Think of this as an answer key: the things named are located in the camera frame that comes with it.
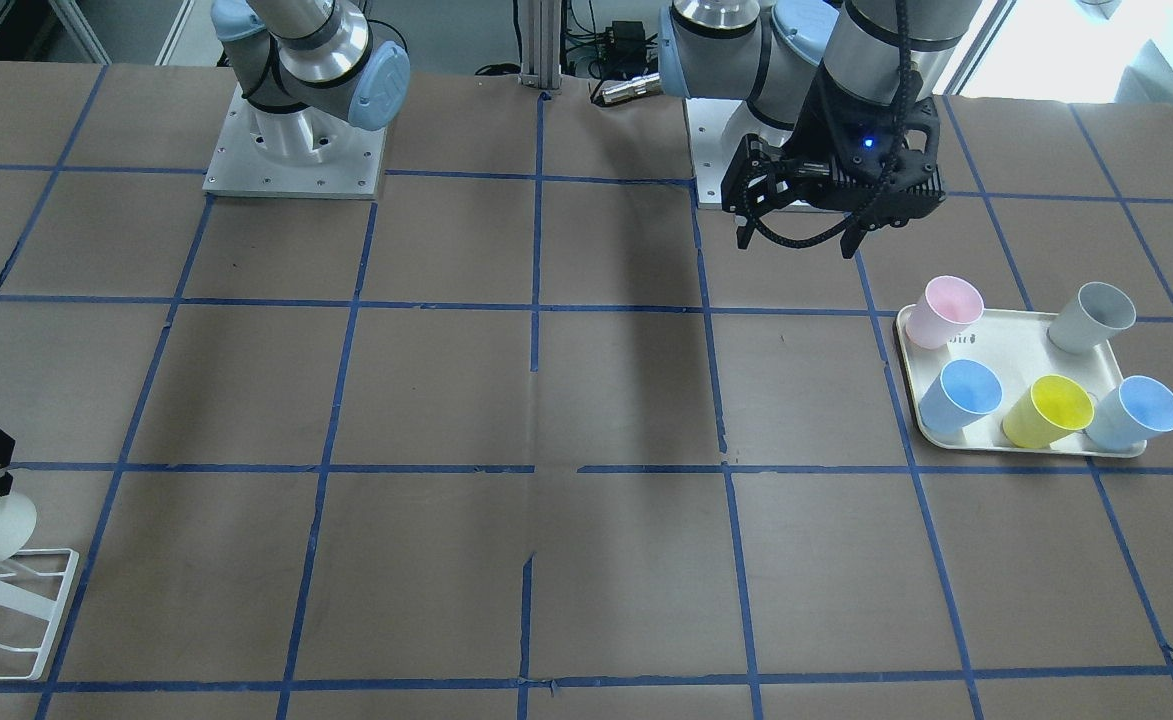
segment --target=yellow cup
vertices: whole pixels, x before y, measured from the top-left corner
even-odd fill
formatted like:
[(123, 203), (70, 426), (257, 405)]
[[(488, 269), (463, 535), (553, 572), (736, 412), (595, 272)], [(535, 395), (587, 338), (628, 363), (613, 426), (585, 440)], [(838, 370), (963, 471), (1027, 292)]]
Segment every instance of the yellow cup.
[(1031, 383), (1003, 419), (1003, 434), (1017, 447), (1049, 447), (1093, 421), (1093, 399), (1079, 383), (1044, 375)]

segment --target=white tray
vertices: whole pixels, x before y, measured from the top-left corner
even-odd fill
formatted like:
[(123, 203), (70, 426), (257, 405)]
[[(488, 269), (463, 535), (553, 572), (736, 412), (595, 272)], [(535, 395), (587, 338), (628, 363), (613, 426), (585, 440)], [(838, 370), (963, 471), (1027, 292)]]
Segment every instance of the white tray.
[[(1124, 379), (1111, 342), (1103, 342), (1083, 355), (1071, 355), (1047, 340), (1047, 326), (1057, 318), (1053, 313), (1025, 313), (1019, 310), (986, 310), (977, 322), (960, 337), (937, 349), (918, 347), (906, 337), (906, 320), (914, 305), (902, 307), (893, 325), (906, 369), (906, 388), (910, 392), (915, 424), (929, 442), (947, 450), (1037, 451), (1046, 455), (1090, 455), (1097, 457), (1135, 457), (1145, 451), (1145, 441), (1126, 451), (1103, 450), (1084, 433), (1053, 442), (1049, 447), (1029, 450), (1012, 444), (999, 423), (1017, 398), (1030, 383), (1046, 374), (1065, 375), (1078, 382), (1093, 396), (1096, 403), (1112, 392)], [(1003, 402), (992, 414), (955, 433), (936, 433), (918, 421), (918, 401), (933, 386), (942, 366), (965, 356), (994, 371), (1003, 383)]]

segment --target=tabletop surface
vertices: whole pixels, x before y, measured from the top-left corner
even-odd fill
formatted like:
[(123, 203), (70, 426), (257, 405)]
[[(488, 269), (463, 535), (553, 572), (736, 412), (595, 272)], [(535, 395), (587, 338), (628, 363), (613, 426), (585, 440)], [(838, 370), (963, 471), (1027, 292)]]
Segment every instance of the tabletop surface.
[(1101, 279), (1173, 389), (1173, 108), (941, 97), (950, 197), (843, 260), (564, 82), (414, 76), (377, 204), (233, 201), (229, 70), (0, 64), (0, 427), (84, 553), (0, 719), (1173, 716), (1173, 433), (940, 450), (891, 333)]

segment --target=gray cup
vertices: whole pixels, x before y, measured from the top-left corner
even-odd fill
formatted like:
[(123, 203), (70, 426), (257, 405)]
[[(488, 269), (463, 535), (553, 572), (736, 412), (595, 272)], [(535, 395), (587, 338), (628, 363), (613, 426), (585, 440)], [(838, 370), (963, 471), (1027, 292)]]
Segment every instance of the gray cup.
[(1047, 326), (1047, 340), (1079, 355), (1138, 322), (1138, 310), (1124, 291), (1100, 281), (1086, 283)]

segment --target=blue joint cap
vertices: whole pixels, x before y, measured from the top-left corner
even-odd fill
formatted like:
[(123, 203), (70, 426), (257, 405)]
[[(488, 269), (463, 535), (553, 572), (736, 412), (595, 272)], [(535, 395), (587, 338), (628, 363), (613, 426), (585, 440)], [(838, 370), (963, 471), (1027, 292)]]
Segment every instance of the blue joint cap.
[(266, 29), (266, 23), (249, 8), (248, 0), (215, 0), (212, 28), (217, 32), (217, 40), (233, 42), (257, 35)]
[(839, 11), (823, 0), (778, 0), (773, 6), (778, 36), (812, 64), (822, 61), (836, 20)]
[(662, 91), (672, 97), (692, 97), (689, 82), (683, 76), (683, 63), (679, 63), (674, 20), (670, 19), (672, 12), (665, 6), (658, 15), (658, 74), (662, 77)]
[(350, 96), (347, 122), (361, 129), (389, 125), (408, 96), (409, 73), (407, 50), (394, 42), (382, 42), (359, 73), (354, 95)]

